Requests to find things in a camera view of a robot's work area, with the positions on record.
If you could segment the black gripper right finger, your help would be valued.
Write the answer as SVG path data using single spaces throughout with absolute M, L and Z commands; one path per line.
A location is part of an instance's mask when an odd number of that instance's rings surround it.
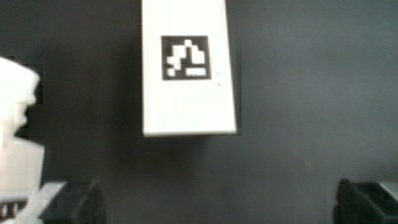
M 398 224 L 398 182 L 339 181 L 335 224 Z

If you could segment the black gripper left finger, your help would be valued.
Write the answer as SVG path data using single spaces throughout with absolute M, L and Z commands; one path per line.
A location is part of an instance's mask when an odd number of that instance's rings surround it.
M 106 224 L 96 181 L 46 182 L 19 215 L 19 224 Z

